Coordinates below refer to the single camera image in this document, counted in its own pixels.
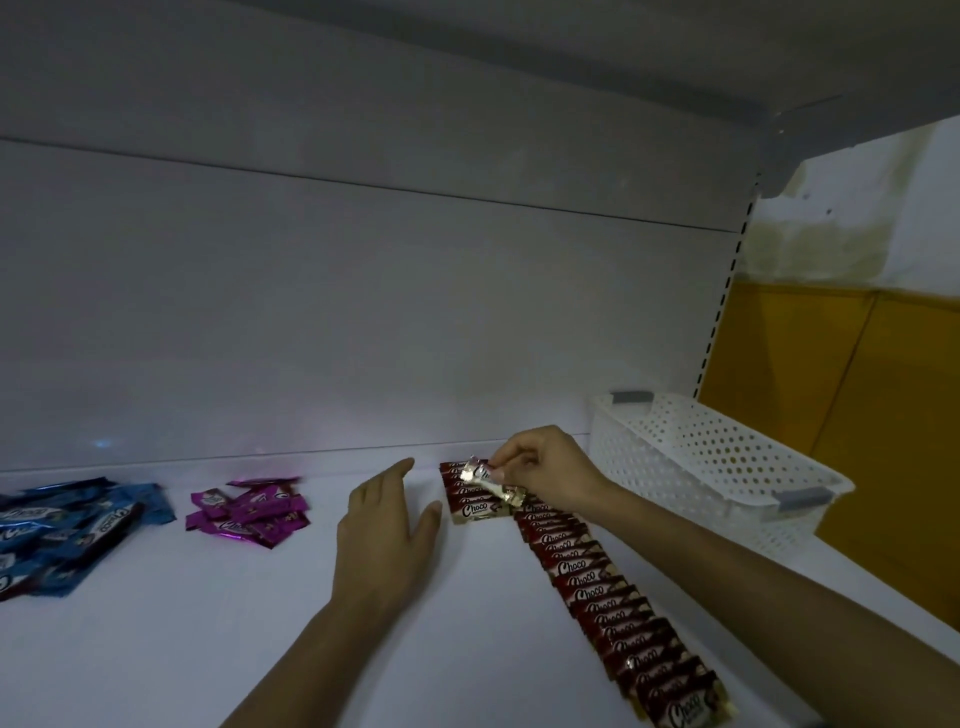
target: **white plastic basket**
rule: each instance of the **white plastic basket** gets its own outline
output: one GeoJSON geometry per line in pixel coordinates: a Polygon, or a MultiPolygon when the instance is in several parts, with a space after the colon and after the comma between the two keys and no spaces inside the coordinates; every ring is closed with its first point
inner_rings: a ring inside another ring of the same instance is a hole
{"type": "Polygon", "coordinates": [[[840,473],[689,397],[629,395],[591,400],[590,459],[614,482],[764,556],[788,559],[853,490],[840,473]]]}

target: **row of chocolate bars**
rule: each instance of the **row of chocolate bars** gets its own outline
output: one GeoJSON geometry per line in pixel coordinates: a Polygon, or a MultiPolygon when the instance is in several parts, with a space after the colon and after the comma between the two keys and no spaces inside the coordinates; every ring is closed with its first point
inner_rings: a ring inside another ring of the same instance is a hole
{"type": "Polygon", "coordinates": [[[0,495],[0,601],[67,596],[140,525],[175,519],[155,483],[97,477],[0,495]]]}
{"type": "Polygon", "coordinates": [[[310,525],[305,515],[310,506],[294,491],[299,482],[299,477],[231,480],[227,485],[245,492],[237,497],[219,488],[191,493],[200,510],[186,517],[186,530],[273,548],[310,525]]]}
{"type": "Polygon", "coordinates": [[[476,478],[465,482],[461,474],[466,464],[440,466],[453,520],[514,516],[523,541],[638,717],[659,728],[699,728],[734,715],[716,673],[684,647],[667,619],[654,614],[585,522],[529,494],[521,505],[511,507],[476,485],[476,478]]]}

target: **hand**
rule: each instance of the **hand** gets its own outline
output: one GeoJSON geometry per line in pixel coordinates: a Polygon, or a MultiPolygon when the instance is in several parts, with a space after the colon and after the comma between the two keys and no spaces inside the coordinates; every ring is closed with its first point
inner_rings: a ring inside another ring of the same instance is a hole
{"type": "Polygon", "coordinates": [[[337,526],[337,565],[331,604],[370,609],[377,619],[395,619],[424,578],[440,530],[438,500],[420,514],[413,534],[403,494],[403,476],[413,458],[394,463],[350,493],[337,526]]]}
{"type": "Polygon", "coordinates": [[[556,425],[518,432],[493,454],[490,467],[497,482],[521,485],[554,508],[588,520],[594,506],[618,487],[556,425]]]}

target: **left hand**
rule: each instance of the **left hand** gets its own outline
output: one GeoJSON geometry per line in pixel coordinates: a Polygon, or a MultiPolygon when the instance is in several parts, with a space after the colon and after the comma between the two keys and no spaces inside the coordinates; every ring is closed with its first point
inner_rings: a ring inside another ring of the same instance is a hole
{"type": "Polygon", "coordinates": [[[430,503],[410,533],[403,476],[413,467],[413,458],[401,460],[350,493],[337,526],[331,603],[391,620],[413,597],[427,573],[443,509],[438,500],[430,503]]]}

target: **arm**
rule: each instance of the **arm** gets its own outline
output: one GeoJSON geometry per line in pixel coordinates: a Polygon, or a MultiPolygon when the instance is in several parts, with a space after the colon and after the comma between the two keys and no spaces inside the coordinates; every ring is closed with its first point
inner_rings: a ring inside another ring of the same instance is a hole
{"type": "Polygon", "coordinates": [[[838,726],[956,725],[960,667],[873,612],[605,478],[541,427],[491,458],[501,482],[608,529],[838,726]]]}
{"type": "Polygon", "coordinates": [[[337,527],[333,593],[222,728],[328,728],[426,575],[440,529],[434,501],[410,533],[402,460],[358,486],[337,527]]]}

